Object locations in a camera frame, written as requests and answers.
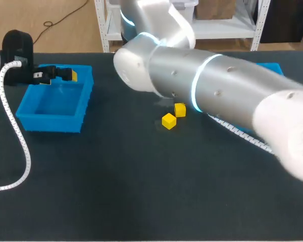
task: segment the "black table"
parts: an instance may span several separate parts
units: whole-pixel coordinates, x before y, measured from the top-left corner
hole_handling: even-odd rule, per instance
[[[228,53],[278,62],[303,83],[303,52]],[[171,131],[171,101],[130,90],[112,54],[37,54],[93,67],[80,134],[27,133],[29,178],[0,192],[0,240],[303,240],[303,183],[277,159],[188,110]],[[13,112],[26,87],[7,87]],[[0,101],[0,186],[24,171]]]

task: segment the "white shelf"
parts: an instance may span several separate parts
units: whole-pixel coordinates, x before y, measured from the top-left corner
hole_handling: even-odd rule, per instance
[[[197,39],[253,38],[256,30],[242,0],[237,1],[232,19],[194,20],[192,27]]]
[[[107,24],[107,40],[122,40],[121,34],[117,31],[113,20],[112,12],[108,11]]]
[[[259,1],[259,16],[257,25],[250,17],[250,9],[255,9],[256,2]],[[266,16],[271,0],[247,0],[251,2],[245,5],[244,0],[237,0],[236,13],[232,19],[228,20],[193,20],[192,27],[197,39],[228,39],[228,38],[253,38],[251,51],[258,49]],[[107,21],[105,21],[105,0],[94,0],[96,16],[99,23],[100,35],[104,52],[109,52],[110,40],[122,40],[121,34],[117,30],[112,16],[112,11],[108,11]]]

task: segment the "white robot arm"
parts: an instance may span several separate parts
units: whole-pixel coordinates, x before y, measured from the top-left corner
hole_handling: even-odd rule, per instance
[[[114,65],[130,88],[174,97],[253,130],[303,180],[303,85],[247,61],[193,49],[193,29],[169,0],[120,5],[128,43]]]

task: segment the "screw hole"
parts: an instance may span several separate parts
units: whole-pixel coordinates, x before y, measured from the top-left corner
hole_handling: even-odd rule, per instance
[[[216,95],[216,96],[221,96],[222,95],[222,91],[221,90],[218,90],[218,91],[216,91],[215,93],[214,93],[214,95]]]
[[[295,93],[294,93],[294,92],[290,92],[290,93],[287,95],[287,99],[291,99],[291,98],[293,98],[293,97],[294,97],[294,95],[295,95]]]
[[[227,69],[227,72],[232,72],[232,71],[235,71],[237,68],[236,67],[229,67]]]

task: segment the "blue plastic bin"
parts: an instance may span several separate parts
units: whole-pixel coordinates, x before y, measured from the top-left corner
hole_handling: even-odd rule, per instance
[[[27,131],[79,133],[93,88],[92,67],[55,66],[72,68],[78,81],[58,77],[51,85],[29,85],[16,116]]]
[[[279,66],[278,63],[257,63],[257,65],[265,67],[267,69],[270,69],[271,71],[274,71],[274,72],[284,76],[284,74],[282,72],[282,69],[281,69],[281,67]],[[238,128],[241,131],[246,132],[246,133],[252,133],[251,130],[248,130],[248,129],[245,129],[245,128],[241,128],[241,127],[238,127],[238,126],[236,126],[236,128]]]

